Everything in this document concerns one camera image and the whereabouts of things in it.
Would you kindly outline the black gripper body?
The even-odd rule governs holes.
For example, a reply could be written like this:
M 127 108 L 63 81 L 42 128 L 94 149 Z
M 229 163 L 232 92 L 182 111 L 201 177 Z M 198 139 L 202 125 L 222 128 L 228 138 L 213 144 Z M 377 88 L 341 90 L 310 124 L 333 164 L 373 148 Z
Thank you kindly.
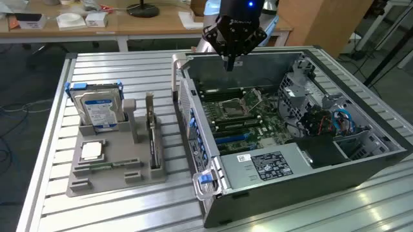
M 229 56 L 230 42 L 234 33 L 244 29 L 261 28 L 260 17 L 264 8 L 262 0 L 224 0 L 221 1 L 217 24 L 222 37 L 228 43 Z

